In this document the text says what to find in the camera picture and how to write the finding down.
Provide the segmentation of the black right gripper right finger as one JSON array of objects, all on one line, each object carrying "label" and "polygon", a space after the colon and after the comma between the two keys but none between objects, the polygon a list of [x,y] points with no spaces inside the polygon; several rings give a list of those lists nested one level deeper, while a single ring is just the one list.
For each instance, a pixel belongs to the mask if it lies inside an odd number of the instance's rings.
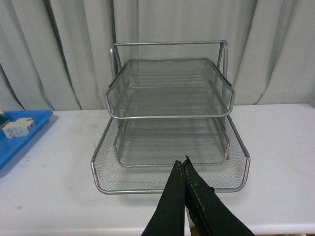
[{"label": "black right gripper right finger", "polygon": [[201,236],[253,236],[219,199],[194,168],[187,157],[183,162],[185,177],[185,204]]}]

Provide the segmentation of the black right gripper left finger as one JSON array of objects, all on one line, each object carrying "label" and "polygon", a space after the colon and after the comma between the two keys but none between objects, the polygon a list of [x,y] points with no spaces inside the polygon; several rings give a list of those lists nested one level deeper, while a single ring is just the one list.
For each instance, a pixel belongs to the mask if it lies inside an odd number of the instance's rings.
[{"label": "black right gripper left finger", "polygon": [[175,161],[158,206],[143,236],[184,235],[185,184],[182,163]]}]

